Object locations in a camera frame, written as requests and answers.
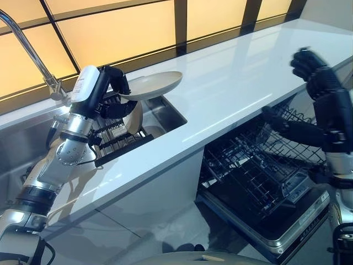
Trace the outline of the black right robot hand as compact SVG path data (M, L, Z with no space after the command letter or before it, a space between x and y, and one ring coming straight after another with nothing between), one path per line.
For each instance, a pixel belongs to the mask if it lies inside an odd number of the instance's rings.
M264 120L281 136L324 152L352 153L352 102L337 75L316 53L306 48L293 55L293 74L306 82L317 123L287 121L272 108L262 107Z

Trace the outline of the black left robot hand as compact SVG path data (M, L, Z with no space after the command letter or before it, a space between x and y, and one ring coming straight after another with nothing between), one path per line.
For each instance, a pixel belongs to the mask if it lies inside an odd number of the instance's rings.
M89 119L96 119L98 116L104 119L120 119L128 116L137 102L129 100L126 103L104 103L109 87L124 96L130 94L129 84L122 70L111 66L86 66L80 72L71 93L69 112Z

